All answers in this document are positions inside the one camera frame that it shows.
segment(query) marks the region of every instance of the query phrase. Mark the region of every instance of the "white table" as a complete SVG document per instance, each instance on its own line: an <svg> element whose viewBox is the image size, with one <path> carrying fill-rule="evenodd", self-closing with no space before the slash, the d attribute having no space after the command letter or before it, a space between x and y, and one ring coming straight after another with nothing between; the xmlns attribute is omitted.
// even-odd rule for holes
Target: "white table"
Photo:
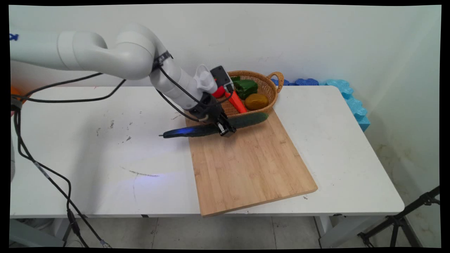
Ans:
<svg viewBox="0 0 450 253"><path fill-rule="evenodd" d="M112 89L55 87L33 98L94 98ZM403 210L337 88L287 86L274 109L319 189L225 215L316 216L322 247L328 248ZM158 136L180 127L184 117L153 87L123 87L88 103L28 101L22 111L22 137L31 154L72 182L72 200L88 217L199 215L188 139ZM17 148L15 136L13 144ZM15 157L10 218L66 217L65 198L31 162L17 152ZM328 216L335 214L349 217L332 228Z"/></svg>

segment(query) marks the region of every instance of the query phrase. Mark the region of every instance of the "wicker basket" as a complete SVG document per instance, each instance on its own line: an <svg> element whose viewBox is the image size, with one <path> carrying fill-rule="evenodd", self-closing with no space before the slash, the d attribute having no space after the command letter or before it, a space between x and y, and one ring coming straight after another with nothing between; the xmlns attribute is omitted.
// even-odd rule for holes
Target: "wicker basket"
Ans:
<svg viewBox="0 0 450 253"><path fill-rule="evenodd" d="M283 74L280 72L273 72L272 74L270 74L268 76L264 76L264 75L261 75L259 73L252 72L252 71L237 70L237 71L228 72L228 75L230 77L240 76L241 80L242 79L250 79L250 80L255 81L258 84L258 94L266 95L267 98L269 99L269 105L267 105L266 107L259 109L259 110L248 110L247 109L246 113L239 113L236 110L236 108L234 108L234 106L229 101L223 102L222 108L224 109L225 114L229 118L236 117L236 116L242 116L242 115L246 115L246 114L250 114L250 113L265 112L265 111L269 110L275 104L275 101L278 98L278 93L283 88L283 83L284 83ZM272 76L277 76L278 88L277 88L277 86L275 86L274 82L272 82L272 80L270 79ZM224 99L225 99L225 96L222 96L222 97L218 98L217 100L223 101Z"/></svg>

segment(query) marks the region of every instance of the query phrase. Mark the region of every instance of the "yellow potato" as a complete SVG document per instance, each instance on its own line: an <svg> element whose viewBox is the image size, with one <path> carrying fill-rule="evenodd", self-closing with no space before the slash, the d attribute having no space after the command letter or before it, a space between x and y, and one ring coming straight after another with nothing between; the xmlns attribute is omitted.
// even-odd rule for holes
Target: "yellow potato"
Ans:
<svg viewBox="0 0 450 253"><path fill-rule="evenodd" d="M249 110L258 110L262 109L269 105L269 100L263 94L250 94L245 99L245 107Z"/></svg>

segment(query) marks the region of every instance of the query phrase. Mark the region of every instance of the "floor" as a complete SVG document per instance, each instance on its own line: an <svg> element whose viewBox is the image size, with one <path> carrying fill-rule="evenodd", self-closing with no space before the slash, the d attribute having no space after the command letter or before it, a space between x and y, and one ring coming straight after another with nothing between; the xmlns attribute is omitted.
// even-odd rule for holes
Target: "floor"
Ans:
<svg viewBox="0 0 450 253"><path fill-rule="evenodd" d="M344 217L333 217L335 226ZM147 249L291 249L320 248L313 217L177 217L90 218L93 228L113 248ZM81 235L90 247L102 247L82 220ZM389 247L392 228L371 238L375 247ZM70 233L67 247L81 247ZM363 248L355 235L338 248ZM401 229L397 247L410 247Z"/></svg>

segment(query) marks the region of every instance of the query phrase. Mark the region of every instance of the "logo on robot arm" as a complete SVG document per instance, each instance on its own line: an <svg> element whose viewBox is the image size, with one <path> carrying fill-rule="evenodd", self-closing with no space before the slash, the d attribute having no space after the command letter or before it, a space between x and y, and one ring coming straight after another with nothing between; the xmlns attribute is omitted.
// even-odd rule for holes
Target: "logo on robot arm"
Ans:
<svg viewBox="0 0 450 253"><path fill-rule="evenodd" d="M9 34L9 41L17 41L19 39L19 34Z"/></svg>

